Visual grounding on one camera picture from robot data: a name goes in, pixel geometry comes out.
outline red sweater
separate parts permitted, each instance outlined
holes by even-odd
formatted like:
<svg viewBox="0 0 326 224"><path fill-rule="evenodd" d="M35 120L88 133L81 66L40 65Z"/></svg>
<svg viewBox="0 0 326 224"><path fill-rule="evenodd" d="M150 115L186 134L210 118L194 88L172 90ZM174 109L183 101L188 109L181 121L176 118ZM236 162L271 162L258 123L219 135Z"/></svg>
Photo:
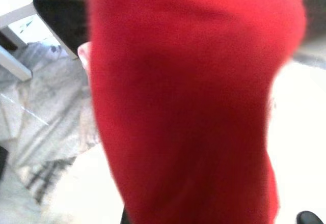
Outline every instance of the red sweater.
<svg viewBox="0 0 326 224"><path fill-rule="evenodd" d="M133 224L273 223L269 89L302 0L90 0L99 131Z"/></svg>

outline marble floor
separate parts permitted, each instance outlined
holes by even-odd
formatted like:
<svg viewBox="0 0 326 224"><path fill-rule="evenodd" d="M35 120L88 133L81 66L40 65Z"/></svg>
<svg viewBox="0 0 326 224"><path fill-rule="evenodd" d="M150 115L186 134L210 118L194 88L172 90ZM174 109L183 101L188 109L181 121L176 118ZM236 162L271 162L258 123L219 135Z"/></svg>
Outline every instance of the marble floor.
<svg viewBox="0 0 326 224"><path fill-rule="evenodd" d="M31 27L16 27L35 37ZM13 52L33 79L20 82L0 67L0 146L10 152L0 182L0 224L119 224L123 203L81 63L53 37L35 41ZM281 204L276 224L293 223L306 209L326 221L326 55L316 51L323 43L299 50L271 93L268 152Z"/></svg>

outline white table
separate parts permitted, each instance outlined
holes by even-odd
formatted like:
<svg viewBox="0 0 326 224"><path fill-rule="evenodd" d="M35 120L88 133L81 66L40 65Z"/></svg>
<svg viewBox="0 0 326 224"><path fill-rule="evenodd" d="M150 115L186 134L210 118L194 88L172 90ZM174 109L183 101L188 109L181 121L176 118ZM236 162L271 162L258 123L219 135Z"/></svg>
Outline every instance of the white table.
<svg viewBox="0 0 326 224"><path fill-rule="evenodd" d="M26 44L8 27L9 24L37 14L33 0L0 0L0 31L16 46L23 47ZM49 28L54 37L72 59L77 56L64 44L64 42ZM32 78L32 72L21 62L0 46L0 65L5 67L19 79L25 81Z"/></svg>

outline red fabric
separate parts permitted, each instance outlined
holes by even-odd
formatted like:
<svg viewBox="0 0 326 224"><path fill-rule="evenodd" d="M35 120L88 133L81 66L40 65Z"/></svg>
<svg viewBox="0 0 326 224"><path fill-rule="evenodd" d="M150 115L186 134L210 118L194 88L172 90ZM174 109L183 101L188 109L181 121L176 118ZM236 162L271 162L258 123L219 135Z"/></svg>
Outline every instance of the red fabric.
<svg viewBox="0 0 326 224"><path fill-rule="evenodd" d="M267 99L302 0L90 0L96 119L133 224L273 223Z"/></svg>

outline table leg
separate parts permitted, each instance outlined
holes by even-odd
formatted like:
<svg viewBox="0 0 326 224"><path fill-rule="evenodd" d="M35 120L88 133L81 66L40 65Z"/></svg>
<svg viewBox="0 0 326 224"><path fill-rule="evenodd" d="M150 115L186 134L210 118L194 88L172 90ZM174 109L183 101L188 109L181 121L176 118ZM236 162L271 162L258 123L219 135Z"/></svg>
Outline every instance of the table leg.
<svg viewBox="0 0 326 224"><path fill-rule="evenodd" d="M0 46L0 65L9 70L20 80L25 81L32 78L32 72L15 59L8 51Z"/></svg>
<svg viewBox="0 0 326 224"><path fill-rule="evenodd" d="M25 47L26 43L22 41L8 26L0 30L17 47Z"/></svg>

